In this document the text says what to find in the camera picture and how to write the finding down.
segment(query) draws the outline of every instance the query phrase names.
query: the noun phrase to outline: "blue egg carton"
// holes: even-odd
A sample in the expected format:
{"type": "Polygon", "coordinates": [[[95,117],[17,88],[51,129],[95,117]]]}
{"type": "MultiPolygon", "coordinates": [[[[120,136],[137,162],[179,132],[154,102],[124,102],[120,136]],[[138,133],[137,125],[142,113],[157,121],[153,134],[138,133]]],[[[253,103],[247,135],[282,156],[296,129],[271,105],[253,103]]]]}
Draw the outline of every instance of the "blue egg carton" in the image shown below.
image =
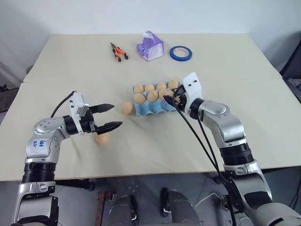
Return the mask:
{"type": "Polygon", "coordinates": [[[143,105],[137,104],[134,102],[134,106],[136,109],[136,115],[145,116],[147,114],[158,114],[160,112],[171,112],[175,111],[175,108],[172,107],[168,102],[161,100],[158,98],[154,103],[147,100],[147,91],[144,91],[142,93],[145,96],[146,101],[143,103],[143,105]]]}

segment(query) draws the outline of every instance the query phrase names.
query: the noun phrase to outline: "purple tissue box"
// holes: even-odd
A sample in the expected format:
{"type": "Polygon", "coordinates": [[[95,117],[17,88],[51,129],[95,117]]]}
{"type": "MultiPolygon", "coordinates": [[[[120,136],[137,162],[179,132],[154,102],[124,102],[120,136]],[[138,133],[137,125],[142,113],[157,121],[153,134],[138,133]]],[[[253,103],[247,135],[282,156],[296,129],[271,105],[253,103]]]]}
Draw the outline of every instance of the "purple tissue box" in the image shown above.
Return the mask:
{"type": "Polygon", "coordinates": [[[147,61],[156,59],[164,54],[164,42],[151,31],[142,34],[137,44],[138,53],[147,61]]]}

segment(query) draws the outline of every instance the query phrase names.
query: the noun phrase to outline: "egg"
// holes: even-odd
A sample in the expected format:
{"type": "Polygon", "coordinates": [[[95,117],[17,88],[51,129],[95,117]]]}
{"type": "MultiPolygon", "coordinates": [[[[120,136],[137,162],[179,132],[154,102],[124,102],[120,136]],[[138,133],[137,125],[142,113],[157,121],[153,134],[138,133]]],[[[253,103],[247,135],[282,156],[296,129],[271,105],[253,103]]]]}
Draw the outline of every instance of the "egg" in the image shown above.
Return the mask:
{"type": "Polygon", "coordinates": [[[133,103],[132,102],[125,102],[121,107],[123,114],[131,114],[133,110],[133,103]]]}
{"type": "Polygon", "coordinates": [[[172,79],[169,81],[168,86],[170,89],[178,88],[178,81],[176,79],[172,79]]]}
{"type": "Polygon", "coordinates": [[[174,96],[174,92],[173,91],[171,91],[171,90],[169,90],[169,91],[167,91],[166,92],[166,94],[165,95],[168,95],[168,96],[171,96],[171,97],[173,97],[174,96]]]}
{"type": "Polygon", "coordinates": [[[163,96],[166,95],[166,92],[167,92],[166,89],[159,90],[159,94],[158,94],[159,98],[165,100],[163,96]]]}
{"type": "Polygon", "coordinates": [[[109,133],[103,133],[103,134],[96,134],[95,135],[95,140],[99,145],[107,145],[110,140],[109,133]]]}
{"type": "Polygon", "coordinates": [[[154,103],[156,100],[158,100],[158,93],[154,90],[150,91],[147,95],[147,99],[154,103]]]}
{"type": "Polygon", "coordinates": [[[147,84],[145,87],[144,87],[144,90],[147,91],[147,92],[150,92],[152,90],[155,90],[155,86],[153,84],[147,84]]]}
{"type": "Polygon", "coordinates": [[[134,87],[134,93],[143,93],[143,91],[144,91],[144,87],[142,84],[137,84],[134,87]]]}
{"type": "Polygon", "coordinates": [[[158,90],[166,89],[166,84],[164,82],[159,82],[157,84],[157,89],[158,90]]]}
{"type": "Polygon", "coordinates": [[[141,94],[141,93],[136,93],[134,95],[134,101],[137,104],[143,105],[143,103],[145,102],[145,96],[143,94],[141,94]]]}

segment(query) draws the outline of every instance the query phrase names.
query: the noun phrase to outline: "tape roll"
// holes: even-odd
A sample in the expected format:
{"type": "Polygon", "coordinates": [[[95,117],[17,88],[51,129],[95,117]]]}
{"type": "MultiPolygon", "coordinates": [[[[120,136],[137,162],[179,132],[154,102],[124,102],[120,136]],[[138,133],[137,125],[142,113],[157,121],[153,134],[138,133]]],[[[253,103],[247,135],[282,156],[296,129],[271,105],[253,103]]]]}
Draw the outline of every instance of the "tape roll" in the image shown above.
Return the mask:
{"type": "Polygon", "coordinates": [[[170,49],[169,55],[174,60],[187,61],[187,60],[190,60],[190,58],[192,57],[192,51],[189,48],[185,47],[185,46],[174,46],[170,49]],[[177,51],[177,50],[185,51],[187,53],[187,56],[184,56],[184,57],[177,56],[175,54],[175,51],[177,51]]]}

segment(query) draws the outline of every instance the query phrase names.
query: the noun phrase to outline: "tabletop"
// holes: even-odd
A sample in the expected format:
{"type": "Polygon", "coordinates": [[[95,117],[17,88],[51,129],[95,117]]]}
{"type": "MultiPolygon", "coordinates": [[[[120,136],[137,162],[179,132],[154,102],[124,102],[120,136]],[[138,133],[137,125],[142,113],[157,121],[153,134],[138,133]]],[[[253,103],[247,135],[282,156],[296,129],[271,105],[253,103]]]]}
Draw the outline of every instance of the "tabletop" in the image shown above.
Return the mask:
{"type": "MultiPolygon", "coordinates": [[[[225,103],[242,121],[253,156],[263,169],[301,165],[301,105],[247,34],[159,35],[164,37],[165,46],[168,43],[191,48],[194,54],[188,62],[174,61],[167,53],[150,62],[141,59],[126,41],[121,42],[130,43],[137,36],[51,36],[0,125],[5,159],[0,165],[0,180],[22,178],[26,143],[33,134],[33,125],[49,117],[72,90],[85,95],[90,105],[115,105],[108,112],[94,114],[98,126],[110,121],[123,121],[123,124],[110,132],[106,146],[98,145],[94,134],[73,135],[64,140],[56,179],[214,171],[177,112],[147,116],[121,113],[121,105],[132,101],[135,84],[180,79],[190,72],[197,73],[204,99],[225,103]],[[120,43],[130,59],[118,63],[110,48],[98,50],[99,43],[107,40],[120,43]],[[226,42],[228,45],[222,51],[223,45],[219,43],[226,42]]],[[[67,114],[70,114],[68,104],[64,104],[56,116],[67,114]]],[[[189,121],[200,135],[198,123],[189,121]]],[[[206,129],[206,132],[222,168],[219,150],[210,131],[206,129]]]]}

